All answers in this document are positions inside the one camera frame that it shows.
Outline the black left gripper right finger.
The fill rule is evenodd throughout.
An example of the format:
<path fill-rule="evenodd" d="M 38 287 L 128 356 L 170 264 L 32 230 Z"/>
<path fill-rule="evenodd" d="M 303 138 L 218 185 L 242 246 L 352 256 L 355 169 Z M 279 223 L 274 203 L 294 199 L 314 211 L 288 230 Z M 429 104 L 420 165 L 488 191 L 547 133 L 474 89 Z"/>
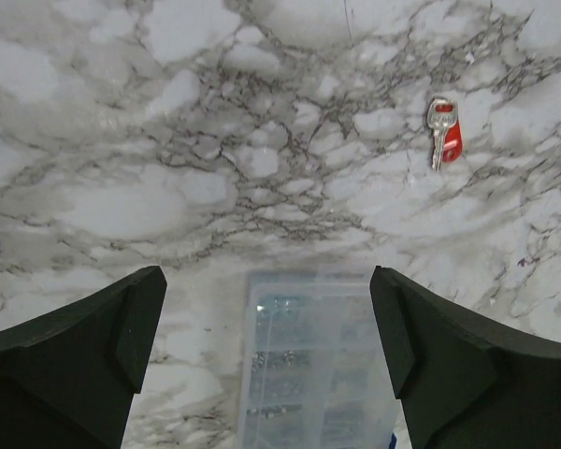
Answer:
<path fill-rule="evenodd" d="M 392 268 L 371 301 L 415 448 L 561 448 L 561 343 L 504 326 Z"/>

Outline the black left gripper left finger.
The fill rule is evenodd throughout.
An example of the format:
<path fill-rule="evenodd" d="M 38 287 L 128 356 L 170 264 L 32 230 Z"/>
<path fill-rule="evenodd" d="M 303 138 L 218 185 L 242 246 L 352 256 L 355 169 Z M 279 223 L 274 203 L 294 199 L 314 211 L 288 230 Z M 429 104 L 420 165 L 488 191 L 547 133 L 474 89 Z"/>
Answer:
<path fill-rule="evenodd" d="M 119 448 L 166 291 L 142 268 L 0 331 L 0 448 Z"/>

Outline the red key tag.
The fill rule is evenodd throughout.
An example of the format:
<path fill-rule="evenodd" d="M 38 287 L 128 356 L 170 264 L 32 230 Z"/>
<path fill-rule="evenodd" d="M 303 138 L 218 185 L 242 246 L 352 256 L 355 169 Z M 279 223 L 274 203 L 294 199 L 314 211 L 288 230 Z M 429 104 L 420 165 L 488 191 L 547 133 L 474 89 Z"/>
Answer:
<path fill-rule="evenodd" d="M 463 139 L 461 135 L 459 113 L 455 126 L 448 132 L 443 154 L 443 163 L 451 163 L 456 160 L 463 150 Z"/>

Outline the silver key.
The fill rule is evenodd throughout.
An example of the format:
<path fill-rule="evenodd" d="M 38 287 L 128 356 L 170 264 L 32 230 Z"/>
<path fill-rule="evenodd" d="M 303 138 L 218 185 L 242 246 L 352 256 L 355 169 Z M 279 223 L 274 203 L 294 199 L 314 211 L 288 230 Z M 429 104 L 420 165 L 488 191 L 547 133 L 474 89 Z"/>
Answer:
<path fill-rule="evenodd" d="M 443 97 L 435 97 L 426 113 L 426 124 L 433 131 L 434 149 L 432 151 L 431 167 L 440 171 L 445 141 L 448 132 L 455 126 L 458 119 L 457 105 Z"/>

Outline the clear plastic screw organizer box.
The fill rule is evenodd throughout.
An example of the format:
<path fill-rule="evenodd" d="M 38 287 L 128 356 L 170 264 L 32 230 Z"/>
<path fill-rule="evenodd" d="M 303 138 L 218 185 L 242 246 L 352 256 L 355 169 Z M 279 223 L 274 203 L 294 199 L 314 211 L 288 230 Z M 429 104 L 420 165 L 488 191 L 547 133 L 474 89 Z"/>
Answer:
<path fill-rule="evenodd" d="M 396 446 L 371 276 L 332 265 L 250 274 L 237 447 Z"/>

